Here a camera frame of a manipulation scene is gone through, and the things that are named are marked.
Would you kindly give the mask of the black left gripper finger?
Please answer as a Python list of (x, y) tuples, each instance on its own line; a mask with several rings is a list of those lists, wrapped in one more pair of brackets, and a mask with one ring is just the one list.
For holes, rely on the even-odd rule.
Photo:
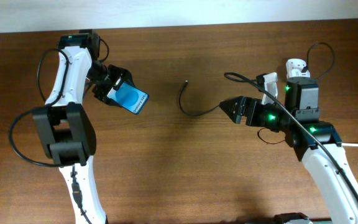
[(134, 81), (132, 79), (132, 73), (127, 69), (123, 69), (122, 71), (122, 79), (130, 86), (135, 87)]
[(107, 104), (108, 106), (118, 106), (118, 107), (122, 108), (121, 104), (119, 104), (118, 102), (116, 102), (110, 98), (105, 98), (104, 103)]

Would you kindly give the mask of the blue screen Galaxy smartphone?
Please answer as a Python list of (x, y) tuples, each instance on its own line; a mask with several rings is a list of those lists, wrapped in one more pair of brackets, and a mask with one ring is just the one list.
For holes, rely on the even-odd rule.
[(139, 114), (149, 95), (124, 82), (118, 90), (111, 89), (107, 97), (133, 114)]

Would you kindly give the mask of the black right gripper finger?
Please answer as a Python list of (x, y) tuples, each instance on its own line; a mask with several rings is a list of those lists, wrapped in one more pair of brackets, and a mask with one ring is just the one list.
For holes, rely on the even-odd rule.
[(236, 124), (241, 123), (241, 119), (243, 116), (245, 116), (246, 109), (245, 108), (229, 108), (229, 109), (223, 109), (223, 111), (229, 116), (231, 121)]
[(228, 110), (228, 109), (239, 110), (245, 105), (245, 101), (246, 101), (246, 97), (244, 96), (228, 98), (226, 100), (221, 101), (219, 103), (219, 107), (222, 110)]

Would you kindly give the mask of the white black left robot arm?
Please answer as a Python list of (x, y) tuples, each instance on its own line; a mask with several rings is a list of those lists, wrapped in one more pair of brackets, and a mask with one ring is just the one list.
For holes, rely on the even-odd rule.
[(123, 103), (108, 96), (134, 86), (130, 71), (104, 65), (99, 57), (103, 40), (91, 29), (63, 35), (57, 45), (59, 68), (45, 108), (32, 113), (41, 145), (52, 167), (59, 169), (70, 193), (76, 223), (107, 223), (93, 172), (96, 133), (83, 107), (85, 86), (109, 106)]

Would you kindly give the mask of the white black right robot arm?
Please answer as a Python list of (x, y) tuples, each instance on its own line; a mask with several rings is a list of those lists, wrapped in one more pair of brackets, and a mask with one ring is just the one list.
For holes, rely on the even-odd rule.
[(358, 183), (353, 176), (342, 140), (335, 127), (319, 120), (319, 87), (312, 78), (287, 80), (285, 102), (238, 96), (219, 107), (239, 124), (284, 132), (285, 142), (312, 176), (333, 223), (358, 223)]

